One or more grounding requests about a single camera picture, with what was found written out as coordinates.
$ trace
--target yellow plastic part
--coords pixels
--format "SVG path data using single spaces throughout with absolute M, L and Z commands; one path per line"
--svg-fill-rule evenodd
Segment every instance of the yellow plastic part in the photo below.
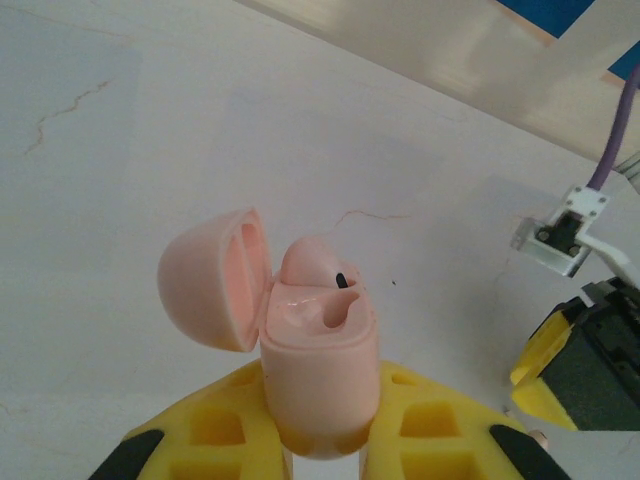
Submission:
M 526 380 L 521 381 L 513 389 L 511 398 L 528 415 L 555 423 L 569 430 L 578 430 L 567 411 L 540 377 L 527 377 Z
M 511 371 L 511 398 L 525 413 L 569 430 L 578 430 L 540 373 L 567 344 L 571 325 L 561 310 L 549 315 L 529 339 Z
M 551 314 L 538 331 L 529 339 L 522 355 L 511 371 L 511 383 L 517 385 L 524 379 L 534 378 L 564 348 L 571 335 L 571 325 L 562 311 Z
M 362 480 L 522 480 L 489 433 L 515 420 L 399 365 L 381 364 L 380 409 L 361 454 Z M 165 434 L 138 480 L 292 480 L 264 395 L 260 361 L 132 430 Z
M 399 365 L 383 362 L 381 374 L 362 480 L 522 480 L 489 433 L 524 431 L 517 421 Z
M 290 480 L 291 454 L 267 410 L 260 361 L 236 370 L 131 431 L 165 437 L 138 480 Z

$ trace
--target pink earbud case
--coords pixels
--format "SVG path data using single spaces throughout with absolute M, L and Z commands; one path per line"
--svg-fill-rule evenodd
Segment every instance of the pink earbud case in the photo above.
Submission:
M 320 237 L 294 242 L 273 275 L 258 213 L 235 211 L 172 241 L 158 287 L 197 342 L 248 352 L 260 340 L 268 407 L 291 451 L 326 458 L 366 442 L 380 398 L 376 315 L 358 270 Z

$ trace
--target purple cable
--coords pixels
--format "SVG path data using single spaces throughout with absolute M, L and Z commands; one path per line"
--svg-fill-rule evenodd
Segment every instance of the purple cable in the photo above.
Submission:
M 618 102 L 616 117 L 611 127 L 611 133 L 609 134 L 609 141 L 604 149 L 602 158 L 600 158 L 600 162 L 598 162 L 596 171 L 593 172 L 589 183 L 587 183 L 587 187 L 589 188 L 600 190 L 613 169 L 620 145 L 622 145 L 624 132 L 627 129 L 631 106 L 633 105 L 633 97 L 636 94 L 636 90 L 638 90 L 638 86 L 640 86 L 640 63 L 633 68 L 631 75 L 629 75 L 629 78 L 627 78 L 627 81 L 624 83 L 624 88 L 620 94 L 620 101 Z

